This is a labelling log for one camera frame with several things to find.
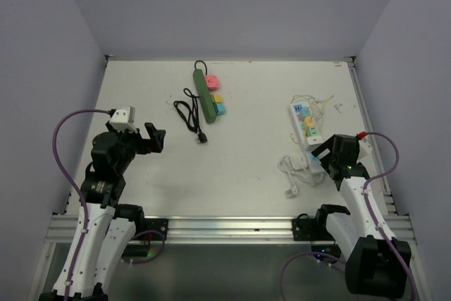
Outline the white power strip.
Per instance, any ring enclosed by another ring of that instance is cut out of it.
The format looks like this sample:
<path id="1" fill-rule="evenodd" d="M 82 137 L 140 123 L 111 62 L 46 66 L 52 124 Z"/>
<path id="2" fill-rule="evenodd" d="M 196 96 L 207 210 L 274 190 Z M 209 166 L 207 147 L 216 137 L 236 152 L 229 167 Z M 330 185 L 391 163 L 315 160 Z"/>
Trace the white power strip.
<path id="1" fill-rule="evenodd" d="M 313 116 L 313 112 L 311 109 L 311 106 L 308 101 L 298 101 L 291 103 L 288 107 L 289 115 L 293 124 L 293 127 L 295 129 L 295 133 L 297 136 L 297 140 L 300 144 L 301 150 L 304 152 L 305 157 L 307 158 L 308 163 L 308 169 L 312 174 L 314 174 L 314 161 L 317 159 L 311 155 L 311 151 L 318 147 L 319 145 L 314 145 L 308 147 L 305 142 L 305 138 L 307 137 L 304 126 L 303 126 L 303 120 L 306 116 L 312 116 L 315 120 L 315 127 L 317 128 L 319 135 L 321 135 L 319 131 L 318 124 L 316 123 L 316 119 Z"/>

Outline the white usb charger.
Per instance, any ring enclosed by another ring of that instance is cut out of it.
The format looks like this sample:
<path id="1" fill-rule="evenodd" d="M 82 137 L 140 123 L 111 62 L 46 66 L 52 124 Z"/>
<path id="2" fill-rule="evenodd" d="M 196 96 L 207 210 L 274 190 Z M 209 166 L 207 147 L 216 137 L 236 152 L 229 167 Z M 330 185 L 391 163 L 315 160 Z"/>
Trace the white usb charger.
<path id="1" fill-rule="evenodd" d="M 305 138 L 305 142 L 308 147 L 320 145 L 323 142 L 323 138 L 321 135 L 310 135 Z"/>

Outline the green usb charger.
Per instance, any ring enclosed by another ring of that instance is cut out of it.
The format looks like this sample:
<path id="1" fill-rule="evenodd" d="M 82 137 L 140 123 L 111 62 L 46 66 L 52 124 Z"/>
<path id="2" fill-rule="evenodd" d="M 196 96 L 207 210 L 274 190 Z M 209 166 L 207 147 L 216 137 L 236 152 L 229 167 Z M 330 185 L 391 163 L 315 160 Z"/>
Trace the green usb charger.
<path id="1" fill-rule="evenodd" d="M 315 126 L 306 127 L 304 129 L 304 131 L 305 131 L 305 133 L 306 133 L 306 135 L 308 137 L 314 137 L 314 136 L 317 136 L 319 134 L 319 132 L 318 132 L 318 130 L 317 130 L 317 128 Z"/>

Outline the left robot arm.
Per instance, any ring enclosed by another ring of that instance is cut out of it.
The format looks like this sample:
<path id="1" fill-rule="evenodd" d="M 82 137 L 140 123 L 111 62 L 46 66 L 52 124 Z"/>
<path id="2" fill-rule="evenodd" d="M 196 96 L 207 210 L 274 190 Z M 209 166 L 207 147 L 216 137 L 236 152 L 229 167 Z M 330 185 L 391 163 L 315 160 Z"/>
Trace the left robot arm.
<path id="1" fill-rule="evenodd" d="M 141 206 L 119 202 L 124 173 L 135 156 L 163 150 L 166 131 L 152 123 L 144 126 L 147 139 L 138 130 L 116 130 L 111 124 L 93 139 L 73 241 L 52 290 L 42 293 L 40 300 L 107 300 L 113 272 L 128 243 L 165 241 L 164 233 L 147 227 Z"/>

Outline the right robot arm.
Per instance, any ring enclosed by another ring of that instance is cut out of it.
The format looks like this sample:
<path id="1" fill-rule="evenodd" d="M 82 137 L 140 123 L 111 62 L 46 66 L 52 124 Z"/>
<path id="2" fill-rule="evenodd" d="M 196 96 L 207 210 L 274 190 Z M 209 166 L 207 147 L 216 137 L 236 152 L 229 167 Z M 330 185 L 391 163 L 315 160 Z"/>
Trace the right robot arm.
<path id="1" fill-rule="evenodd" d="M 345 282 L 355 295 L 400 299 L 406 288 L 411 300 L 418 297 L 410 268 L 409 243 L 399 240 L 384 219 L 371 183 L 383 176 L 370 176 L 361 162 L 368 149 L 368 132 L 355 136 L 335 134 L 313 150 L 321 167 L 335 183 L 345 206 L 322 205 L 316 213 L 315 234 L 333 239 L 345 258 Z"/>

